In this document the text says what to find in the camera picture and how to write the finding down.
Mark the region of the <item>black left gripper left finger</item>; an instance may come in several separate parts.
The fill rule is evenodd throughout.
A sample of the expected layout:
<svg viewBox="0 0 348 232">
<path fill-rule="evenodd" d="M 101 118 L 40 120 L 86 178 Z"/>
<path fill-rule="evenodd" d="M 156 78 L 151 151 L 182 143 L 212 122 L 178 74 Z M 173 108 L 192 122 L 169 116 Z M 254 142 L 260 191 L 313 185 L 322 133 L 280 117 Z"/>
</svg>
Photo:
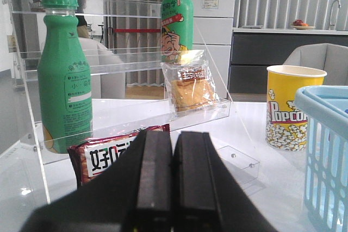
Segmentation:
<svg viewBox="0 0 348 232">
<path fill-rule="evenodd" d="M 121 231 L 170 231 L 172 145 L 168 131 L 147 131 Z"/>
</svg>

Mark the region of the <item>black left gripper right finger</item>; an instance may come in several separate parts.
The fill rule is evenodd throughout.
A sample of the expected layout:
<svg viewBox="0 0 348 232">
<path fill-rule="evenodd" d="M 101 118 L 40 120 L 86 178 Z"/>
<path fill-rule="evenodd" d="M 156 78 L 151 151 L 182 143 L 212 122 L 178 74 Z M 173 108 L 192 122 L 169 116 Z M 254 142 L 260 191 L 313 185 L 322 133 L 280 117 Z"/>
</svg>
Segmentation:
<svg viewBox="0 0 348 232">
<path fill-rule="evenodd" d="M 174 231 L 221 231 L 203 133 L 181 132 L 172 163 Z"/>
</svg>

